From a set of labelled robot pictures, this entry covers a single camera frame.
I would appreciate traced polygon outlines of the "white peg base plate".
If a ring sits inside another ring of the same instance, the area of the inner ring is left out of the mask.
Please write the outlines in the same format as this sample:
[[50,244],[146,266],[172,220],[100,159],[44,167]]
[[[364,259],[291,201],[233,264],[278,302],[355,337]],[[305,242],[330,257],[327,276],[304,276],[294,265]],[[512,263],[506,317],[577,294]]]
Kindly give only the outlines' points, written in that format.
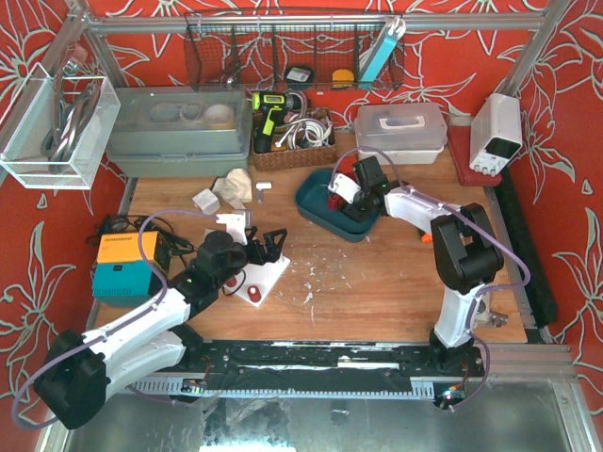
[[[223,293],[226,296],[237,296],[251,304],[253,307],[259,308],[267,299],[276,283],[284,275],[289,264],[290,259],[283,255],[275,263],[266,263],[262,266],[248,264],[235,276],[237,278],[236,291],[230,292],[224,285],[222,287]],[[262,293],[262,300],[260,303],[250,302],[247,294],[247,289],[250,285],[257,285],[259,287]]]

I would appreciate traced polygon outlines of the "beige work glove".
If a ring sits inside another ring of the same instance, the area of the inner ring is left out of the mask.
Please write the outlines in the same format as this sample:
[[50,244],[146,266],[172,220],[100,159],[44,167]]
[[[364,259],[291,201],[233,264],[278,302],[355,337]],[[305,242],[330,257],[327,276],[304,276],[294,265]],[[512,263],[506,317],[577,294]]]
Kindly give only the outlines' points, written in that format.
[[234,209],[244,209],[253,200],[251,177],[245,169],[232,169],[215,181],[212,192]]

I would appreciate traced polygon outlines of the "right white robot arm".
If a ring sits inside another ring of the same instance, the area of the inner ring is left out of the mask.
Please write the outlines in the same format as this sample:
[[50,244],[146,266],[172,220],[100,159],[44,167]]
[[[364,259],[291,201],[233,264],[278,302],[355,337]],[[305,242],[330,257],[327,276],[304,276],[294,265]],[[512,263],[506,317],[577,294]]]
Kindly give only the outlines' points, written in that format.
[[459,218],[473,221],[493,234],[489,218],[477,203],[448,205],[420,194],[413,187],[389,181],[374,156],[353,165],[353,175],[334,172],[328,184],[339,210],[361,222],[371,214],[401,219],[432,238],[437,274],[444,285],[439,318],[430,331],[430,366],[451,373],[469,360],[476,326],[491,321],[491,297],[482,289],[503,268],[500,250]]

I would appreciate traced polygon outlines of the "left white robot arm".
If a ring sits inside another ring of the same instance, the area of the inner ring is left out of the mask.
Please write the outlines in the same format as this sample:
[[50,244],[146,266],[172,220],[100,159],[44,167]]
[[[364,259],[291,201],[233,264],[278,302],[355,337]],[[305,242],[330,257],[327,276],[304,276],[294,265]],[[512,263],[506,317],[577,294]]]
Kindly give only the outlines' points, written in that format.
[[208,234],[192,263],[148,301],[101,328],[61,333],[33,382],[58,422],[80,428],[126,386],[179,364],[187,351],[187,322],[215,302],[245,266],[281,258],[285,229],[262,239],[255,233],[249,229],[245,244],[225,231]]

